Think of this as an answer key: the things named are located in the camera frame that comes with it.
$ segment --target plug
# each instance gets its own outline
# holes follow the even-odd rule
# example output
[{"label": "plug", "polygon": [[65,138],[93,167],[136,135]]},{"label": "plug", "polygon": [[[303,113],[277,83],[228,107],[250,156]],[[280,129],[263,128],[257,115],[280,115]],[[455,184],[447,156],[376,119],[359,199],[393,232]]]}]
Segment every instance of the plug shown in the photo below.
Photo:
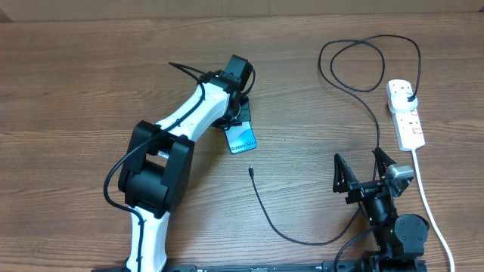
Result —
[{"label": "plug", "polygon": [[249,167],[249,176],[254,178],[254,168],[252,168],[252,166]]},{"label": "plug", "polygon": [[410,82],[403,79],[393,79],[386,84],[388,107],[392,113],[403,113],[416,110],[418,99],[414,96]]}]

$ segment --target white power strip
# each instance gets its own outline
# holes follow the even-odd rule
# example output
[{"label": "white power strip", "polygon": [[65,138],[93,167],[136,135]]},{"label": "white power strip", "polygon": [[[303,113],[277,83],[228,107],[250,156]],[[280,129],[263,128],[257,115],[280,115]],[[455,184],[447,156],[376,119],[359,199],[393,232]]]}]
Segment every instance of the white power strip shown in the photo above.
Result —
[{"label": "white power strip", "polygon": [[388,96],[388,106],[392,112],[393,125],[395,126],[396,138],[399,142],[399,149],[401,151],[411,151],[414,159],[415,172],[417,174],[417,183],[422,196],[423,205],[429,215],[430,223],[437,233],[437,236],[442,242],[442,245],[447,252],[450,271],[454,272],[454,258],[444,236],[440,233],[432,212],[430,211],[429,203],[425,197],[424,186],[422,185],[422,178],[420,176],[420,169],[418,167],[416,149],[425,144],[424,132],[422,125],[418,118],[417,112],[417,98],[414,101],[408,102],[405,98],[412,95],[410,82],[402,79],[393,79],[386,85],[386,94]]}]

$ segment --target black wire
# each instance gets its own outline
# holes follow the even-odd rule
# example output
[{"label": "black wire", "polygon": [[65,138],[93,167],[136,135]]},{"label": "black wire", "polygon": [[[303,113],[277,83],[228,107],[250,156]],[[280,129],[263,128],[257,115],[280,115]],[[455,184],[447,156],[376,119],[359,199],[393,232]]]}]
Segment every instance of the black wire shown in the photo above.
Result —
[{"label": "black wire", "polygon": [[145,147],[148,144],[154,143],[156,140],[158,140],[159,138],[161,138],[161,136],[163,136],[165,134],[165,132],[170,131],[174,127],[178,126],[181,122],[183,122],[183,120],[185,120],[187,117],[189,117],[202,104],[203,100],[205,99],[205,88],[203,87],[203,84],[200,81],[200,79],[197,78],[193,73],[190,73],[189,71],[185,70],[184,68],[187,68],[187,69],[190,69],[190,70],[193,70],[193,71],[197,71],[197,72],[202,73],[202,74],[205,74],[204,72],[199,71],[199,70],[196,70],[195,68],[191,68],[191,67],[182,65],[182,64],[177,64],[177,63],[169,63],[169,64],[173,65],[174,67],[180,69],[182,72],[188,74],[189,76],[191,76],[192,78],[194,78],[195,80],[197,80],[197,85],[199,85],[200,88],[202,89],[202,95],[200,96],[200,99],[198,100],[198,102],[189,111],[186,112],[186,114],[184,114],[182,117],[180,117],[179,119],[177,119],[168,128],[165,128],[165,129],[161,130],[160,132],[154,134],[153,136],[151,136],[150,138],[148,138],[146,141],[144,141],[142,144],[138,145],[135,149],[133,149],[129,153],[127,153],[122,159],[119,160],[119,162],[117,164],[115,164],[112,167],[112,169],[109,171],[109,174],[107,174],[106,180],[104,181],[103,193],[104,193],[104,198],[106,199],[106,201],[109,204],[111,204],[113,207],[115,207],[115,208],[121,209],[123,211],[131,212],[133,215],[136,215],[136,217],[139,220],[139,222],[138,222],[138,224],[139,224],[138,257],[136,258],[136,261],[138,262],[138,272],[141,272],[141,258],[142,258],[141,257],[141,244],[143,243],[143,232],[144,232],[144,220],[143,220],[143,217],[141,216],[141,214],[138,211],[136,211],[134,209],[131,209],[129,207],[126,207],[126,206],[122,206],[122,205],[114,202],[109,197],[109,193],[107,191],[107,188],[109,187],[110,180],[113,177],[113,175],[116,172],[116,170],[130,156],[132,156],[134,153],[138,152],[138,150],[140,150],[142,147]]},{"label": "black wire", "polygon": [[358,236],[356,236],[355,238],[351,239],[350,241],[348,241],[341,249],[340,251],[338,252],[338,254],[336,255],[336,258],[334,259],[334,265],[333,265],[333,269],[334,269],[334,272],[338,272],[338,260],[340,259],[340,256],[343,254],[343,252],[345,251],[345,249],[350,246],[352,243],[358,241],[359,239],[367,236],[370,232],[372,232],[373,230],[375,229],[375,227],[370,227],[369,229],[367,229],[366,231],[364,231],[363,233],[360,233]]},{"label": "black wire", "polygon": [[[369,39],[375,39],[375,38],[379,38],[379,37],[393,37],[393,38],[399,38],[399,39],[404,39],[404,40],[407,40],[409,42],[411,42],[415,48],[417,49],[417,54],[418,54],[418,74],[417,74],[417,84],[415,86],[415,92],[412,96],[410,96],[408,98],[409,101],[413,101],[413,99],[415,99],[415,97],[417,96],[417,91],[418,91],[418,86],[419,86],[419,83],[420,83],[420,70],[421,70],[421,66],[422,66],[422,58],[421,58],[421,55],[420,55],[420,49],[418,48],[418,45],[412,41],[411,39],[409,38],[406,38],[404,36],[398,36],[398,35],[377,35],[377,36],[372,36],[372,37],[368,37],[366,39],[361,39],[361,40],[358,40],[358,39],[341,39],[341,40],[336,40],[336,41],[332,41],[332,42],[328,42],[326,45],[323,46],[323,48],[321,49],[321,52],[319,53],[319,58],[318,58],[318,68],[319,68],[319,72],[321,73],[321,75],[323,76],[323,79],[329,83],[330,85],[332,85],[333,87],[341,90],[341,91],[344,91],[346,92],[347,94],[353,96],[356,100],[358,100],[360,103],[363,104],[363,106],[365,106],[365,108],[368,110],[368,112],[371,114],[371,117],[373,118],[374,120],[374,123],[375,123],[375,126],[377,127],[377,148],[380,146],[380,125],[378,124],[378,120],[377,120],[377,117],[373,114],[373,111],[371,111],[370,107],[360,98],[358,97],[356,94],[353,94],[352,92],[346,90],[345,88],[349,89],[349,90],[352,90],[352,91],[356,91],[356,92],[370,92],[370,91],[373,91],[374,89],[378,88],[378,86],[380,86],[380,83],[382,82],[383,80],[383,75],[385,73],[385,58],[383,57],[383,53],[382,51],[376,46],[376,45],[373,45],[371,44],[370,42],[366,42],[367,40]],[[331,58],[331,62],[330,62],[330,71],[331,71],[331,75],[343,86],[343,88],[341,88],[340,86],[332,83],[323,73],[323,70],[321,68],[321,56],[323,54],[323,51],[324,49],[328,46],[328,45],[331,45],[333,43],[340,43],[340,42],[352,42],[351,45],[347,45],[345,48],[339,50],[332,58]],[[360,45],[360,44],[363,44],[363,45],[368,45],[370,47],[372,47],[373,49],[375,49],[378,54],[380,55],[381,57],[381,62],[382,62],[382,71],[381,71],[381,75],[380,75],[380,79],[378,79],[378,82],[375,86],[373,86],[372,88],[369,88],[367,90],[360,90],[360,89],[357,89],[357,88],[353,88],[351,86],[348,86],[347,84],[345,84],[344,82],[342,82],[337,76],[336,74],[334,73],[334,70],[333,70],[333,62],[334,62],[334,59],[336,59],[336,57],[341,54],[343,51],[345,51],[346,49],[348,48],[351,48],[355,45]],[[377,162],[375,160],[375,166],[374,166],[374,170],[373,170],[373,181],[375,181],[375,178],[376,178],[376,174],[377,174]]]},{"label": "black wire", "polygon": [[[367,111],[370,113],[371,117],[373,118],[374,120],[374,123],[375,123],[375,127],[377,128],[377,148],[380,146],[380,125],[378,124],[378,120],[377,120],[377,117],[373,114],[373,111],[371,111],[370,107],[360,98],[358,97],[356,94],[353,94],[352,92],[350,92],[349,90],[351,91],[356,91],[356,92],[370,92],[370,91],[373,91],[374,89],[378,88],[378,86],[380,86],[380,83],[382,82],[383,80],[383,75],[385,73],[385,58],[383,57],[383,53],[382,51],[376,46],[376,45],[373,45],[371,44],[370,42],[367,42],[367,40],[370,40],[370,39],[375,39],[375,38],[380,38],[380,37],[393,37],[393,38],[399,38],[399,39],[404,39],[404,40],[407,40],[409,42],[411,42],[415,48],[417,49],[417,55],[418,55],[418,73],[417,73],[417,82],[416,82],[416,85],[415,85],[415,91],[414,93],[412,94],[412,96],[410,96],[408,98],[408,101],[409,102],[412,102],[416,96],[417,96],[417,91],[418,91],[418,87],[419,87],[419,84],[420,84],[420,71],[421,71],[421,67],[422,67],[422,57],[420,55],[420,49],[417,45],[417,43],[415,43],[414,41],[412,41],[411,39],[409,38],[406,38],[406,37],[403,37],[403,36],[398,36],[398,35],[377,35],[377,36],[372,36],[372,37],[368,37],[366,39],[361,39],[361,40],[358,40],[358,39],[341,39],[341,40],[336,40],[336,41],[332,41],[332,42],[328,42],[326,45],[324,45],[322,48],[321,48],[321,52],[319,53],[319,58],[318,58],[318,68],[319,68],[319,72],[321,73],[321,76],[323,77],[323,79],[329,83],[330,85],[332,85],[333,87],[341,90],[341,91],[344,91],[345,93],[351,95],[352,97],[354,97],[356,100],[358,100],[361,104],[363,104],[363,106],[365,106],[365,108],[367,109]],[[340,83],[343,87],[340,87],[334,83],[332,83],[323,73],[323,70],[321,68],[321,56],[323,54],[323,51],[324,49],[328,46],[328,45],[331,45],[333,43],[341,43],[341,42],[351,42],[352,44],[351,45],[347,45],[346,47],[344,47],[343,49],[339,50],[332,58],[331,58],[331,62],[330,62],[330,71],[331,71],[331,75],[338,81],[338,83]],[[373,86],[372,88],[369,88],[369,89],[366,89],[366,90],[361,90],[361,89],[357,89],[357,88],[353,88],[351,86],[348,86],[347,84],[345,84],[344,82],[342,82],[338,77],[337,75],[334,73],[334,69],[333,69],[333,63],[334,63],[334,60],[336,59],[336,57],[338,55],[340,55],[342,52],[344,52],[346,49],[348,48],[351,48],[355,45],[360,45],[360,44],[363,44],[363,45],[368,45],[370,47],[372,47],[373,49],[375,49],[378,54],[380,55],[381,57],[381,62],[382,62],[382,71],[381,71],[381,75],[380,75],[380,78],[378,79],[378,82],[375,86]],[[374,170],[373,170],[373,181],[375,181],[375,178],[376,178],[376,173],[377,173],[377,161],[375,160],[375,165],[374,165]],[[389,220],[390,216],[393,214],[393,210],[394,210],[394,204],[393,204],[393,197],[392,197],[392,188],[390,187],[389,184],[386,184],[386,186],[388,187],[388,191],[389,191],[389,194],[390,194],[390,199],[391,199],[391,207],[392,207],[392,211],[390,211],[390,214],[389,216],[387,217],[387,220],[386,222]],[[359,206],[359,209],[358,210],[362,210],[361,208],[361,203],[358,203],[358,206]],[[358,235],[357,237],[351,239],[346,245],[343,246],[343,248],[338,252],[336,258],[334,259],[334,272],[337,272],[337,263],[338,263],[338,259],[340,258],[341,254],[343,253],[343,251],[346,249],[346,247],[348,247],[351,243],[355,242],[356,240],[359,240],[361,239],[363,236],[366,236],[368,233],[370,233],[371,231],[374,230],[375,227],[371,227],[370,229],[366,230],[364,233]]]},{"label": "black wire", "polygon": [[[171,65],[171,66],[174,66],[174,67],[176,67],[176,68],[178,68],[178,69],[180,69],[180,67],[181,67],[181,68],[189,69],[189,70],[195,71],[195,72],[197,72],[197,73],[200,73],[200,74],[202,74],[202,75],[205,75],[205,72],[204,72],[204,71],[200,71],[199,69],[195,69],[195,68],[193,68],[193,67],[186,66],[186,65],[184,65],[184,64],[180,64],[180,63],[173,63],[173,62],[168,62],[168,64],[169,64],[169,65]],[[192,73],[187,73],[187,74],[188,74],[189,76],[191,76],[191,77],[194,77],[194,78],[195,78],[195,80],[198,80],[198,78],[197,78],[197,77],[196,77],[194,74],[192,74]]]},{"label": "black wire", "polygon": [[250,90],[252,90],[252,86],[254,86],[254,83],[256,82],[256,70],[252,68],[252,83],[250,84],[250,87],[242,93],[242,96],[240,97],[240,101],[244,101],[245,97],[250,93]]},{"label": "black wire", "polygon": [[349,227],[351,226],[351,224],[353,223],[353,221],[356,219],[356,217],[358,216],[359,212],[361,211],[361,209],[356,210],[355,214],[353,215],[353,217],[351,218],[351,220],[349,220],[348,224],[343,229],[343,231],[338,236],[334,237],[333,239],[331,239],[331,240],[329,240],[327,242],[321,242],[321,243],[301,242],[301,241],[298,241],[298,240],[289,238],[288,236],[285,236],[284,234],[282,234],[274,226],[274,224],[272,223],[271,219],[269,218],[269,215],[267,214],[267,211],[264,208],[264,205],[262,204],[262,200],[260,199],[259,193],[257,192],[256,183],[254,182],[254,170],[253,170],[252,167],[249,168],[249,175],[250,175],[250,179],[252,180],[252,186],[254,187],[254,191],[256,192],[256,196],[257,196],[257,199],[259,201],[260,207],[262,208],[262,211],[264,212],[265,218],[267,218],[267,222],[271,225],[272,230],[274,230],[275,233],[279,234],[279,236],[281,236],[282,238],[284,238],[287,241],[290,241],[292,243],[296,243],[296,244],[300,244],[300,245],[304,245],[304,246],[326,246],[328,244],[331,244],[332,242],[338,240],[339,238],[341,238],[341,236],[344,235],[344,233],[349,229]]}]

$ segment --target wooden table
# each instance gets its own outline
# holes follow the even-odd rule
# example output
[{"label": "wooden table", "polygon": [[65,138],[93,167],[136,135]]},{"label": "wooden table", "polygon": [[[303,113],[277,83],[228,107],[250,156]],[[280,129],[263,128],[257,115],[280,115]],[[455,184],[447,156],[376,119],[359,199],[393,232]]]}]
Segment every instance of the wooden table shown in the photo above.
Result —
[{"label": "wooden table", "polygon": [[[358,101],[321,78],[317,57],[331,40],[381,33],[420,46],[419,112],[427,145],[418,156],[427,197],[457,270],[481,271],[483,25],[482,14],[0,24],[0,271],[121,264],[129,255],[131,220],[104,201],[104,177],[126,151],[137,122],[163,119],[193,93],[194,81],[168,61],[218,70],[232,54],[257,69],[250,99],[259,146],[233,156],[214,128],[197,142],[188,191],[170,218],[169,258],[203,266],[334,258],[368,228],[365,219],[329,246],[289,243],[269,227],[247,167],[253,165],[262,201],[283,233],[312,242],[336,236],[357,206],[332,193],[333,155],[341,153],[360,181],[369,180],[376,132]],[[398,151],[384,82],[415,83],[415,49],[398,39],[374,44],[387,69],[382,86],[361,97],[380,122],[381,147],[412,164],[410,153]],[[323,56],[325,71],[339,48]],[[381,62],[376,51],[361,46],[342,54],[335,70],[345,82],[368,88]],[[110,192],[122,202],[116,181]],[[416,183],[396,207],[427,217]],[[430,271],[446,271],[433,231],[425,247]],[[343,258],[374,248],[370,236]]]}]

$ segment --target card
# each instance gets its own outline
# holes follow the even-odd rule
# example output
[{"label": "card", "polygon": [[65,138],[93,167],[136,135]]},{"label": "card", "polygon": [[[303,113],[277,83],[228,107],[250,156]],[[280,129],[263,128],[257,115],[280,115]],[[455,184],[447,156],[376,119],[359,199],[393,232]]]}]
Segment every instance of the card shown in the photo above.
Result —
[{"label": "card", "polygon": [[229,130],[225,131],[225,136],[232,154],[242,153],[257,147],[256,137],[250,122],[242,122],[242,125],[230,127]]}]

